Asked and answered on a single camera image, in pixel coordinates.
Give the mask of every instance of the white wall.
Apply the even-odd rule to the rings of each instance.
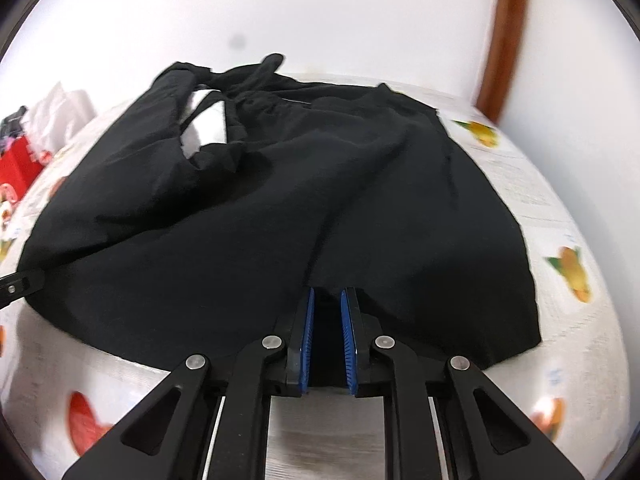
[[[553,185],[604,273],[640,419],[640,41],[611,0],[530,0],[500,122]]]
[[[0,117],[59,79],[98,110],[165,66],[287,56],[284,71],[386,78],[471,98],[495,0],[41,0],[0,62]]]

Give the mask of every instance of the red fruit print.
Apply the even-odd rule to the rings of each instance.
[[[2,195],[11,203],[15,204],[18,202],[18,195],[15,192],[14,186],[11,184],[2,184],[0,186],[0,190],[2,190]]]
[[[40,160],[39,160],[40,164],[42,164],[43,166],[46,166],[52,160],[53,160],[53,155],[51,154],[51,152],[48,152],[47,150],[40,152]]]
[[[78,456],[84,455],[113,427],[113,424],[98,424],[89,401],[80,392],[71,393],[67,424],[71,444],[73,444]]]

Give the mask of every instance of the black metal bracket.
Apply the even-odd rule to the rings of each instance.
[[[355,395],[385,398],[387,480],[440,479],[443,469],[457,480],[584,480],[468,359],[421,357],[361,313],[355,289],[346,289],[343,300]]]
[[[37,292],[44,286],[44,272],[40,269],[14,272],[0,278],[0,308],[12,301]]]
[[[271,396],[306,390],[313,309],[305,289],[273,334],[228,358],[187,358],[63,480],[264,478]]]

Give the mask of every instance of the red box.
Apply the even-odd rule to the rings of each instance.
[[[0,191],[15,205],[27,193],[43,167],[31,151],[27,137],[16,139],[0,157]]]

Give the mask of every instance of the brown wooden trim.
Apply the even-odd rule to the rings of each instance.
[[[524,28],[527,0],[498,0],[494,33],[476,107],[497,123],[511,85]]]

